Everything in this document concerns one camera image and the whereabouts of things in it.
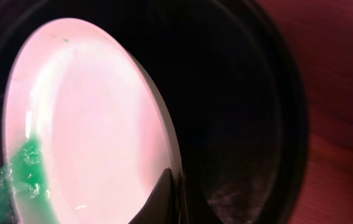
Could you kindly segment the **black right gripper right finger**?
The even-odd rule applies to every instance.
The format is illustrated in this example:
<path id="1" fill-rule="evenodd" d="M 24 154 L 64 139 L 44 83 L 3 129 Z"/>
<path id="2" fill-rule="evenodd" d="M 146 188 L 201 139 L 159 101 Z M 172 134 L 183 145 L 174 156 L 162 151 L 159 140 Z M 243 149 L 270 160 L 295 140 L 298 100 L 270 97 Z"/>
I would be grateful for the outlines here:
<path id="1" fill-rule="evenodd" d="M 195 179 L 189 175 L 183 176 L 182 224 L 222 224 Z"/>

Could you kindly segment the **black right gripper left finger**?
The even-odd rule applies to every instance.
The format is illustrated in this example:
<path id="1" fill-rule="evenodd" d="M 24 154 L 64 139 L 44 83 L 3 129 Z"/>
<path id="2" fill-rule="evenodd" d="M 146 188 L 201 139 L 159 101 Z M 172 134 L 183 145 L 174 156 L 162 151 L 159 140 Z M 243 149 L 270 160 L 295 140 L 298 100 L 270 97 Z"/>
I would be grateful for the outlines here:
<path id="1" fill-rule="evenodd" d="M 175 223 L 174 181 L 170 168 L 163 170 L 142 209 L 129 224 L 172 224 Z"/>

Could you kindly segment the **white plate green stain back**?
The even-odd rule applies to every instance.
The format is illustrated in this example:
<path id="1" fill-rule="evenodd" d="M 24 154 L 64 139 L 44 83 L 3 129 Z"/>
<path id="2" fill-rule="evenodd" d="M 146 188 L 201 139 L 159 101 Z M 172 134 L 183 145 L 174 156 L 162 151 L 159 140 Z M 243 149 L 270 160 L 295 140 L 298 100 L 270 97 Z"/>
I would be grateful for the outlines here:
<path id="1" fill-rule="evenodd" d="M 128 223 L 164 169 L 182 174 L 151 77 L 81 19 L 49 21 L 24 42 L 6 88 L 3 136 L 20 223 Z"/>

